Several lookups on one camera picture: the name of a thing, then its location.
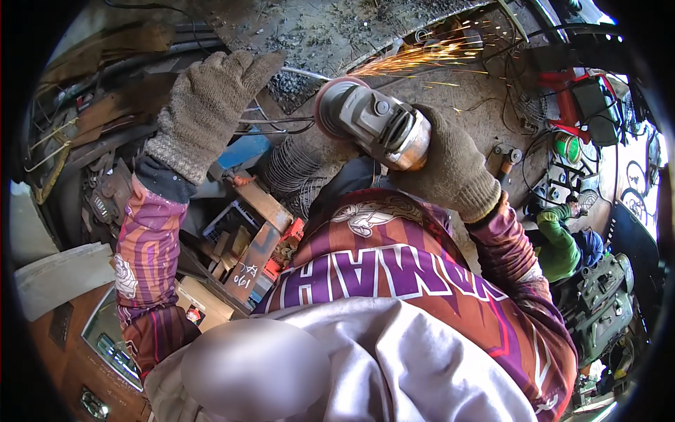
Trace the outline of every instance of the worker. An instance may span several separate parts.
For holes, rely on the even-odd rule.
[[[578,218],[582,208],[576,201],[544,208],[537,214],[538,230],[528,230],[539,266],[549,283],[571,277],[582,266],[590,267],[602,257],[602,237],[591,228],[570,233],[567,220]]]
[[[284,58],[235,51],[193,63],[136,166],[115,283],[123,336],[160,422],[222,420],[182,382],[181,361],[200,333],[176,306],[178,231],[190,196]],[[470,136],[415,107],[432,126],[426,166],[390,181],[428,202],[358,186],[325,201],[254,314],[302,328],[328,354],[330,385],[305,420],[557,420],[576,350],[531,243]],[[453,242],[446,209],[465,223],[482,275]],[[190,367],[205,375],[203,390],[226,397],[211,361]]]

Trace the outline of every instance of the green spool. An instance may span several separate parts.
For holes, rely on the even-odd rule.
[[[581,160],[581,144],[574,135],[558,132],[553,140],[553,150],[565,157],[570,164],[577,164]]]

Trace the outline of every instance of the gray glove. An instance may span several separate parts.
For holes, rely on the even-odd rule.
[[[392,172],[399,189],[453,209],[464,223],[484,218],[502,194],[499,182],[485,169],[485,157],[473,139],[438,110],[413,104],[431,122],[427,163],[416,172]]]
[[[169,104],[157,117],[157,136],[146,152],[199,186],[223,153],[246,106],[284,64],[286,53],[258,57],[218,51],[180,74]]]

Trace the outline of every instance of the green sleeve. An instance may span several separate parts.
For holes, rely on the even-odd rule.
[[[539,231],[546,236],[556,249],[569,250],[572,254],[576,250],[574,239],[564,228],[560,227],[560,222],[572,216],[572,210],[567,204],[557,207],[547,208],[537,216],[537,225]]]

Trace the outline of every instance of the grinding disc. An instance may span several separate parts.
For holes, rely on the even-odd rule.
[[[315,123],[321,133],[324,135],[328,136],[328,138],[332,140],[345,140],[345,138],[341,138],[339,136],[336,136],[332,134],[326,127],[321,123],[321,119],[319,118],[319,105],[321,104],[321,98],[325,94],[325,92],[330,88],[331,86],[338,84],[340,82],[354,82],[356,84],[359,84],[361,86],[365,86],[366,88],[370,88],[366,82],[363,82],[361,79],[354,78],[353,76],[340,76],[339,78],[335,78],[333,80],[330,80],[329,82],[326,82],[322,87],[321,90],[317,93],[317,98],[314,101],[314,117],[315,117]]]

